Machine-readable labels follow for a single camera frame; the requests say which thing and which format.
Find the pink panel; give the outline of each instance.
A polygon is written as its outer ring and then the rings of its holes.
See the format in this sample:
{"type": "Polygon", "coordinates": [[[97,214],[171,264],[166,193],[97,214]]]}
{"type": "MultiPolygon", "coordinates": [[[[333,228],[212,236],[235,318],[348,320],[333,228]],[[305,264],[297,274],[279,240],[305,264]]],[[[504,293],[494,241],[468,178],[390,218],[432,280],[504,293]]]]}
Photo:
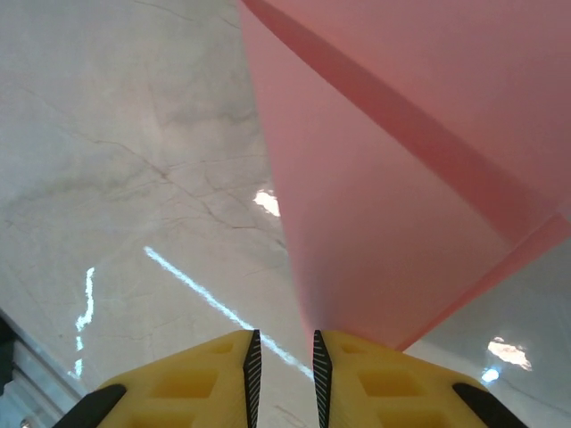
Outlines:
{"type": "Polygon", "coordinates": [[[408,114],[417,109],[445,132],[417,123],[419,116],[413,128],[456,138],[460,153],[501,167],[543,206],[571,202],[570,2],[244,2],[391,134],[402,132],[394,116],[408,103],[408,114]],[[398,105],[387,109],[379,96],[398,105]]]}
{"type": "MultiPolygon", "coordinates": [[[[517,168],[499,168],[484,148],[306,31],[310,13],[301,25],[262,2],[246,3],[264,17],[242,6],[308,329],[402,348],[569,234],[555,215],[561,186],[543,194],[518,180],[517,168]]],[[[329,21],[332,34],[350,28],[343,16],[329,21]]],[[[377,27],[367,29],[377,36],[377,27]]]]}

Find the glossy floor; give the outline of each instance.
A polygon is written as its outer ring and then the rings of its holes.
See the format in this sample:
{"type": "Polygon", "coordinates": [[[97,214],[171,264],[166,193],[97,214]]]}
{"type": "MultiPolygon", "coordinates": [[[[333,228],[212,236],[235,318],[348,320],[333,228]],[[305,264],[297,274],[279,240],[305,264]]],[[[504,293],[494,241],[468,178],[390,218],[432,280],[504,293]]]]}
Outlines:
{"type": "MultiPolygon", "coordinates": [[[[0,11],[2,310],[85,390],[259,327],[260,426],[317,426],[234,3],[0,11]]],[[[483,375],[532,426],[568,426],[570,253],[554,249],[410,352],[483,375]]]]}

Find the marble floor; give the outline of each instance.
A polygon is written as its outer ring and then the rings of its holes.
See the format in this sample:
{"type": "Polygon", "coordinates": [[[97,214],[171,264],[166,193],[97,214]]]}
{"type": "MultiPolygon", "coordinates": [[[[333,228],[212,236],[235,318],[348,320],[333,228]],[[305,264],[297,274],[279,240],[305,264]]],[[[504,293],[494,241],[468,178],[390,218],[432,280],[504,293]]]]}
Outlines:
{"type": "MultiPolygon", "coordinates": [[[[260,426],[316,427],[233,0],[0,4],[0,308],[70,382],[264,333],[260,426]]],[[[410,353],[571,424],[571,243],[410,353]]]]}

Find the carbon fiber strip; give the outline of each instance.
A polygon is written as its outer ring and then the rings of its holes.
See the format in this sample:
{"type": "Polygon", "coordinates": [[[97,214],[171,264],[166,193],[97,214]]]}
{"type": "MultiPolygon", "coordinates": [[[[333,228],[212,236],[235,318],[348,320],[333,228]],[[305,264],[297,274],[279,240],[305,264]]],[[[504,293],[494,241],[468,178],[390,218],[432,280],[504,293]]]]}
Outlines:
{"type": "Polygon", "coordinates": [[[244,390],[246,395],[246,417],[248,428],[256,428],[261,385],[261,341],[260,330],[252,332],[250,347],[244,359],[244,390]]]}
{"type": "Polygon", "coordinates": [[[331,382],[333,363],[327,352],[327,346],[320,330],[313,335],[313,377],[318,400],[319,428],[329,426],[329,408],[331,406],[331,382]]]}

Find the yellow plastic part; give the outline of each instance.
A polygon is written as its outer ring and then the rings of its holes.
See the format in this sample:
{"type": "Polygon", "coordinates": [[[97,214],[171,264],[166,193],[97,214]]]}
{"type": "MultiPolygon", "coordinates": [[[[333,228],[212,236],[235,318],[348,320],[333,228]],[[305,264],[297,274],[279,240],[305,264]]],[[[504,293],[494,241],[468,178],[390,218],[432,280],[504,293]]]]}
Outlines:
{"type": "Polygon", "coordinates": [[[102,388],[120,383],[127,393],[99,428],[247,428],[244,360],[252,335],[234,332],[111,379],[102,388]]]}
{"type": "Polygon", "coordinates": [[[486,391],[474,379],[346,333],[321,333],[333,363],[328,428],[485,428],[451,387],[486,391]]]}

